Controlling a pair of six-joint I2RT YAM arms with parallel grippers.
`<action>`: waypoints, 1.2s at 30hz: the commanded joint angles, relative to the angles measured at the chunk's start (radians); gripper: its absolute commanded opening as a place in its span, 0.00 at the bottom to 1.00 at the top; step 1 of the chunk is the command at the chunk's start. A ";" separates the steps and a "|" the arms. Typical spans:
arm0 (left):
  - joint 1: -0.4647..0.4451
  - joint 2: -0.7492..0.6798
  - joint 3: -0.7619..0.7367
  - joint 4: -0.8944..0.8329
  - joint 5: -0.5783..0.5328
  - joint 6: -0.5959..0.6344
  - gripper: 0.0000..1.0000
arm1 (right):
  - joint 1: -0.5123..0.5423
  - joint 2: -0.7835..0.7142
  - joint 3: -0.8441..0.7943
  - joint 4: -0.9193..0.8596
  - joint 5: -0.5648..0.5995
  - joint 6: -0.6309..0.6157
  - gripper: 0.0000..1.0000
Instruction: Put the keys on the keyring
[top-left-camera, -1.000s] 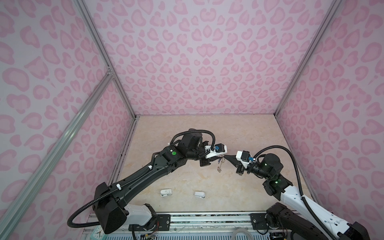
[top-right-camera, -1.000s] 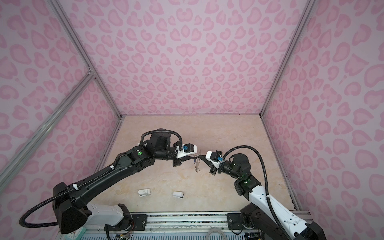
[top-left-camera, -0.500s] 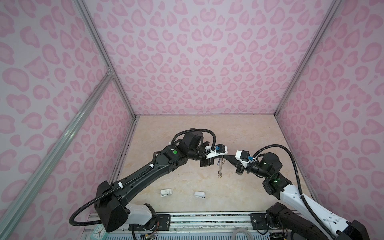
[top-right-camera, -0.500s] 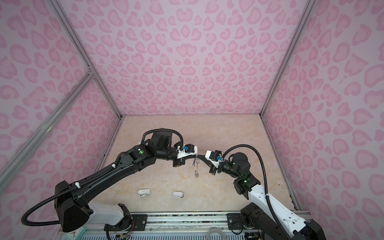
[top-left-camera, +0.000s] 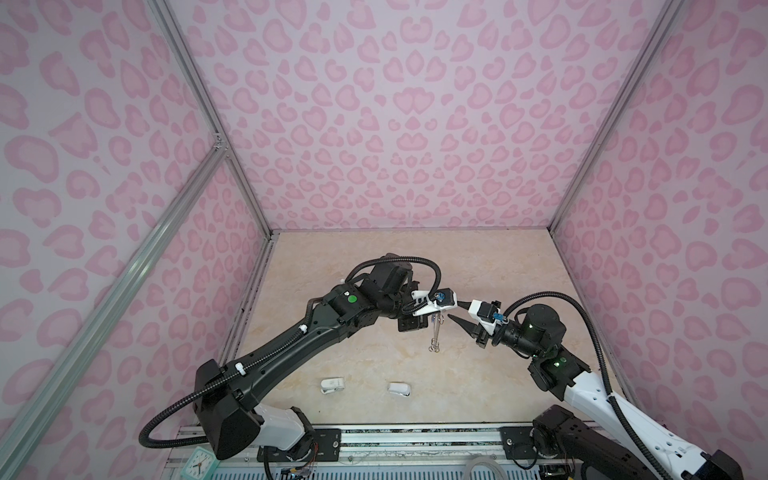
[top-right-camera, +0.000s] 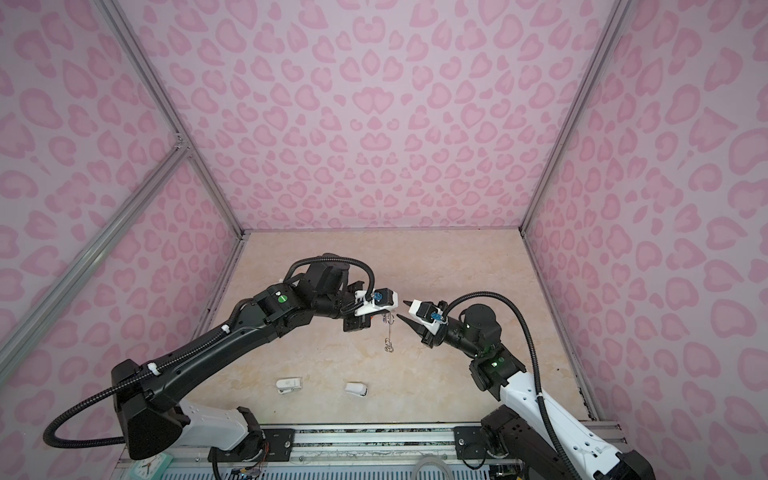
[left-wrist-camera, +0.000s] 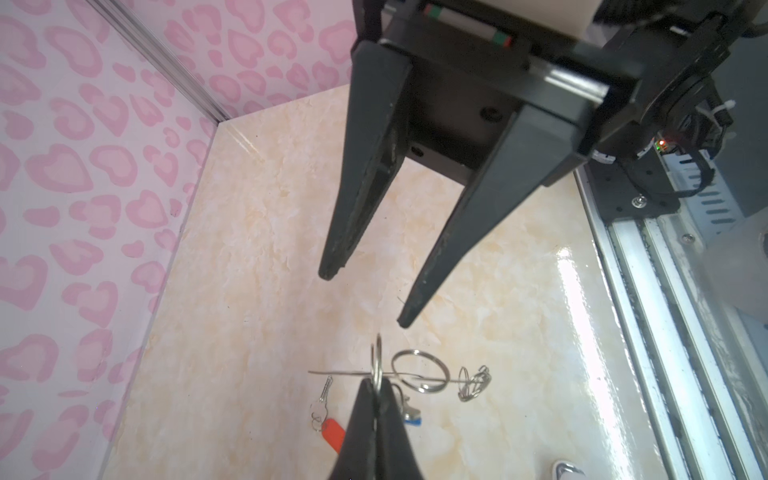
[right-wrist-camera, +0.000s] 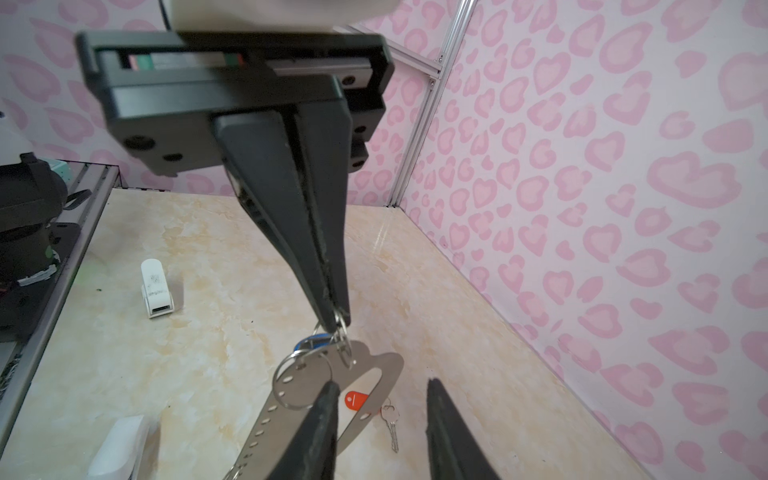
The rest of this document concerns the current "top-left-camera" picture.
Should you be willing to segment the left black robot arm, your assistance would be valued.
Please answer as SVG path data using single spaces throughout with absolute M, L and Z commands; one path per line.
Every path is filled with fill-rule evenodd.
M 270 407 L 264 397 L 310 359 L 379 318 L 414 314 L 416 264 L 433 271 L 427 293 L 433 298 L 441 280 L 435 262 L 387 254 L 354 267 L 343 282 L 311 299 L 300 321 L 256 350 L 224 365 L 209 360 L 200 366 L 195 387 L 202 395 L 193 410 L 216 458 L 229 459 L 251 445 L 304 458 L 315 440 L 306 415 L 297 407 Z

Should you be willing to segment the silver carabiner keyring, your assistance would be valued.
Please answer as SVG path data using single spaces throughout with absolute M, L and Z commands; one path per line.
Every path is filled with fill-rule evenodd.
M 444 323 L 444 316 L 441 312 L 435 312 L 430 315 L 430 323 L 432 326 L 432 337 L 430 340 L 429 345 L 429 352 L 430 353 L 439 353 L 440 352 L 440 331 L 441 327 Z

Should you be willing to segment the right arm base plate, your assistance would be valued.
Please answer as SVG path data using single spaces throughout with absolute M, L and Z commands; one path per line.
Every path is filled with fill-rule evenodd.
M 533 426 L 502 426 L 499 428 L 501 446 L 507 460 L 517 462 L 535 461 L 538 459 L 533 438 Z

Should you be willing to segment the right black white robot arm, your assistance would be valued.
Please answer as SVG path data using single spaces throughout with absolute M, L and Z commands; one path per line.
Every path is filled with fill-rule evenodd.
M 609 382 L 564 345 L 566 326 L 546 304 L 523 309 L 521 322 L 494 303 L 460 301 L 472 317 L 449 317 L 480 346 L 503 345 L 529 361 L 537 385 L 586 414 L 658 479 L 742 479 L 741 466 L 722 450 L 713 453 L 682 439 L 612 391 Z

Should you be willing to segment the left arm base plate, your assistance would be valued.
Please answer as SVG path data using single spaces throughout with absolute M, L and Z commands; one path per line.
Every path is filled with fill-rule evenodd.
M 287 451 L 276 447 L 260 447 L 257 460 L 265 458 L 269 462 L 336 462 L 340 456 L 342 430 L 338 428 L 320 428 L 303 435 Z

